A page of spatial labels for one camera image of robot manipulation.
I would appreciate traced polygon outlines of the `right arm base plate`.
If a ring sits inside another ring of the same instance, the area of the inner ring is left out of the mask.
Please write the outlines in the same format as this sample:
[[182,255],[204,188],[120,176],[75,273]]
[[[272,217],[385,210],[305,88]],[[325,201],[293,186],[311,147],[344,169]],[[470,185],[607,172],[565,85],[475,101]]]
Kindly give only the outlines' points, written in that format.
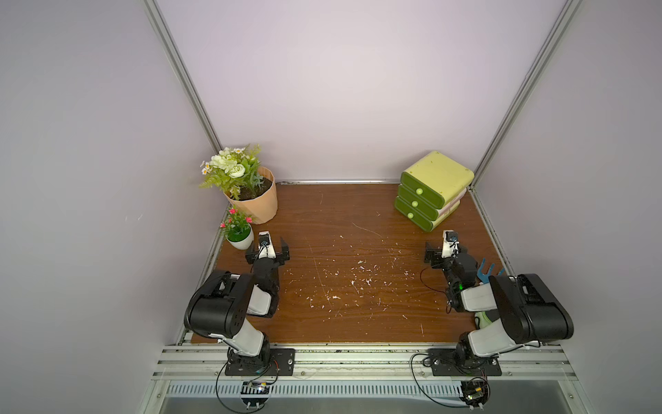
[[433,376],[501,376],[498,359],[467,356],[456,349],[431,348],[422,364],[432,369]]

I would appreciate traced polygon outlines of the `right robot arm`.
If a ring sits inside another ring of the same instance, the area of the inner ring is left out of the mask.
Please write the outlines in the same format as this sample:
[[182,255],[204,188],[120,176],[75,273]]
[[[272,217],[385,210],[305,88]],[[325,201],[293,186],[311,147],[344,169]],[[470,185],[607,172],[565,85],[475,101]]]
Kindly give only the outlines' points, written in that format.
[[477,261],[458,243],[442,248],[426,243],[424,262],[443,272],[451,310],[498,314],[491,324],[460,336],[450,362],[462,371],[493,364],[499,355],[529,343],[542,345],[574,334],[570,314],[537,274],[490,275],[479,284]]

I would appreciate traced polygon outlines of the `white flowers green plant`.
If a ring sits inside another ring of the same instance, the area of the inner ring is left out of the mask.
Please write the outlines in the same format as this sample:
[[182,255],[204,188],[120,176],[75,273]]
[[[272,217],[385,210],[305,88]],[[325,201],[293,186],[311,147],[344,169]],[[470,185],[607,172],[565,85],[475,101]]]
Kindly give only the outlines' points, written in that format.
[[260,145],[243,148],[224,148],[200,168],[203,182],[200,188],[219,189],[231,200],[257,198],[262,192],[265,178],[259,173]]

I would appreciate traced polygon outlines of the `right electronics board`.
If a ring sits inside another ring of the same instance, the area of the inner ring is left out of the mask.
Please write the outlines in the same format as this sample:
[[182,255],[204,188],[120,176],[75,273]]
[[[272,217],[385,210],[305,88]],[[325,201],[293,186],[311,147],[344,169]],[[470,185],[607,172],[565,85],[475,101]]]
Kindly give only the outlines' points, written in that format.
[[474,377],[468,381],[461,381],[460,391],[460,400],[471,410],[483,410],[491,396],[489,381],[484,377]]

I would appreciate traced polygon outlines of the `pink flowers small plant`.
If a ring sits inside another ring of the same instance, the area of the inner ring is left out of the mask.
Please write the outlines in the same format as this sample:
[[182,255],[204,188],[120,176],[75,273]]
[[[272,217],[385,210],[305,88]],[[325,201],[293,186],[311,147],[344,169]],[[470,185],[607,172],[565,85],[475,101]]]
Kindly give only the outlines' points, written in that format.
[[229,241],[239,243],[250,235],[252,222],[253,218],[250,215],[236,207],[231,207],[220,228]]

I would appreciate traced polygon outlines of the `green pink drawer cabinet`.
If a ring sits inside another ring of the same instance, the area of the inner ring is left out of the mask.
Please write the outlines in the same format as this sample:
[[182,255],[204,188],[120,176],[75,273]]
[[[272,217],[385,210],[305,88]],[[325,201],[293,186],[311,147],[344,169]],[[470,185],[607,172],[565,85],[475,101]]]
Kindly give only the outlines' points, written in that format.
[[434,229],[458,209],[467,187],[474,179],[471,169],[438,151],[430,152],[404,172],[420,179],[445,198],[445,205],[439,209],[440,216],[432,221]]

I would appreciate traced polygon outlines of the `left electronics board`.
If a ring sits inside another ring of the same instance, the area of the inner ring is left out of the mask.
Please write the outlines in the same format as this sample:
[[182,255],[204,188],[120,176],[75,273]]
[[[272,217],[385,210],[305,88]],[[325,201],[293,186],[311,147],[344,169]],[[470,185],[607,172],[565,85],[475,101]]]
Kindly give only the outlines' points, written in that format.
[[241,385],[240,397],[246,410],[256,412],[262,410],[270,398],[272,383],[244,381]]

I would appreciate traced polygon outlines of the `blue garden rake tool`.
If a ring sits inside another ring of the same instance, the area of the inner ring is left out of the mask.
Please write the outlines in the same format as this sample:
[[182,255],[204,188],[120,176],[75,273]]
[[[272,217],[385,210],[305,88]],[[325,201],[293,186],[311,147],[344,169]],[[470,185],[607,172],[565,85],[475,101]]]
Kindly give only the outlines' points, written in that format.
[[491,265],[487,266],[487,261],[486,258],[482,260],[482,262],[479,265],[479,268],[477,270],[477,277],[479,279],[479,282],[481,284],[489,284],[489,277],[492,276],[492,273],[496,267],[495,263],[491,263]]

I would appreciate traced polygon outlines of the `aluminium front rail frame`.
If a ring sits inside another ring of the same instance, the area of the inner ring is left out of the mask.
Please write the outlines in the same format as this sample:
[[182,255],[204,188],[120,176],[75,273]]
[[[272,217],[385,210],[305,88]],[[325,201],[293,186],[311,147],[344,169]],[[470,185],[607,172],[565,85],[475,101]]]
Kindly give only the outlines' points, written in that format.
[[[244,381],[270,382],[268,401],[276,398],[412,398],[444,406],[465,405],[460,382],[474,377],[433,376],[422,362],[431,348],[448,343],[281,343],[294,348],[293,376],[226,376],[224,345],[166,346],[160,355],[140,413],[158,413],[167,398],[223,398],[243,404]],[[550,382],[560,389],[563,406],[572,413],[594,411],[565,352],[558,345],[525,346],[498,357],[501,376],[478,376],[491,387],[500,381]]]

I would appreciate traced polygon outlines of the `green drawer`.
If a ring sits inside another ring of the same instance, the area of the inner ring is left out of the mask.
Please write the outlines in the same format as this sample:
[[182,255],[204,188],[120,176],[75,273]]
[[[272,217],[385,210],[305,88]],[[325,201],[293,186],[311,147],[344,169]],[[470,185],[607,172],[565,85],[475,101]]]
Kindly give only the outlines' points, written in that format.
[[400,184],[437,210],[442,208],[446,203],[445,198],[441,196],[441,194],[435,191],[432,187],[424,184],[420,179],[417,179],[409,172],[402,172]]
[[434,208],[434,206],[428,203],[424,198],[417,195],[414,191],[404,185],[398,186],[398,198],[400,198],[406,206],[412,208],[415,212],[420,213],[430,221],[435,221],[440,216],[438,209]]
[[418,210],[406,203],[402,198],[396,197],[394,206],[397,211],[402,213],[410,222],[429,233],[434,229],[434,223],[424,217]]

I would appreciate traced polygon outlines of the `small white flower pot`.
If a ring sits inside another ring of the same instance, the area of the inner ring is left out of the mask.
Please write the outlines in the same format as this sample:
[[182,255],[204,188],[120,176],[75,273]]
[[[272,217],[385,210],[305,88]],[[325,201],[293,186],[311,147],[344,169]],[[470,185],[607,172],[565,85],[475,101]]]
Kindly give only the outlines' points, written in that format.
[[248,225],[248,227],[242,229],[228,228],[226,240],[238,250],[247,250],[254,241],[253,227]]

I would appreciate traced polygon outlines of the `electronics board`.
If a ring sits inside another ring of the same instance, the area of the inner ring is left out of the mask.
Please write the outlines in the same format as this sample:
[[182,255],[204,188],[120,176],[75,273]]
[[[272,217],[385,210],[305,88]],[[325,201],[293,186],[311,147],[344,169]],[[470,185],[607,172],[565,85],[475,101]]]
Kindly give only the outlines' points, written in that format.
[[471,410],[483,410],[491,396],[489,381],[484,377],[474,377],[468,381],[461,381],[460,391],[460,400]]
[[262,410],[270,398],[272,383],[244,381],[241,385],[240,397],[246,410],[256,412]]

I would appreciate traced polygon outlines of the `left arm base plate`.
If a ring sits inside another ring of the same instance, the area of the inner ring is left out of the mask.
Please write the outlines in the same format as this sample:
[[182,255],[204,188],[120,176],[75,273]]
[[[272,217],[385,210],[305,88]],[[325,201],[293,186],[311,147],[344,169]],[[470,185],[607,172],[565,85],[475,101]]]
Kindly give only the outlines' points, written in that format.
[[232,348],[227,354],[226,376],[293,376],[296,350],[269,348],[257,356],[242,356]]

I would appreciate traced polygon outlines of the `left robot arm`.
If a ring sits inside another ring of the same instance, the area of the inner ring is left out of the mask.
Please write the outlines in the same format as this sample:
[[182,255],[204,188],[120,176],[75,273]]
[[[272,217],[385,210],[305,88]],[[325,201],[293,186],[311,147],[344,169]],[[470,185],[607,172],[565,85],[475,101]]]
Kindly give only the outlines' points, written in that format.
[[184,326],[198,336],[229,347],[227,376],[293,375],[295,350],[273,349],[267,334],[248,317],[271,318],[279,307],[279,268],[290,259],[288,244],[274,248],[269,232],[261,232],[246,252],[252,270],[233,274],[215,270],[192,295]]

